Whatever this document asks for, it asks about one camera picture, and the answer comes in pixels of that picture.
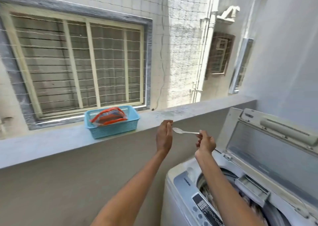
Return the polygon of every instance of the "drainpipe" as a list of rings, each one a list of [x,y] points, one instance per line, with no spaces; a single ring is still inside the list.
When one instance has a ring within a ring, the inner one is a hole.
[[[210,47],[212,43],[215,21],[217,18],[219,0],[209,0],[205,18],[202,19],[203,31],[201,37],[200,58],[198,61],[198,73],[195,88],[192,90],[192,102],[201,100],[201,92],[205,78],[206,66],[208,64]]]

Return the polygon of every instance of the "orange plastic bag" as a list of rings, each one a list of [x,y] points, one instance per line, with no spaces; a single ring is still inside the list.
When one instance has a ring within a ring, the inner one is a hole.
[[[126,114],[120,108],[112,107],[98,113],[91,122],[95,125],[101,126],[124,120],[127,120]]]

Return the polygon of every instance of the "blue plastic basket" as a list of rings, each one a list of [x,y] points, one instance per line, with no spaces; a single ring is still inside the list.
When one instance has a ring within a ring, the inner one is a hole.
[[[114,124],[96,126],[90,122],[99,112],[105,110],[90,110],[86,111],[84,114],[84,123],[85,127],[90,130],[94,139],[112,136],[119,133],[129,132],[137,129],[137,123],[139,120],[139,115],[137,111],[130,105],[119,106],[119,108],[127,115],[127,119],[125,121],[116,122]]]

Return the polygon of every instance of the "top-load washing machine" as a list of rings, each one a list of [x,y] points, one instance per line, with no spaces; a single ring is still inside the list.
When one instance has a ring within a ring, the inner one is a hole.
[[[231,108],[212,155],[268,226],[318,225],[318,133],[276,116]],[[161,226],[222,226],[195,158],[166,176]]]

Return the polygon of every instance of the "metal spoon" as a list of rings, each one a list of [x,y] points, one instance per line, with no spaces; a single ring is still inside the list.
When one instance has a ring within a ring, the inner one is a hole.
[[[190,133],[190,134],[197,134],[199,135],[200,133],[199,132],[185,132],[179,128],[176,128],[176,127],[173,127],[172,128],[174,132],[178,133],[178,134],[183,134],[183,133]]]

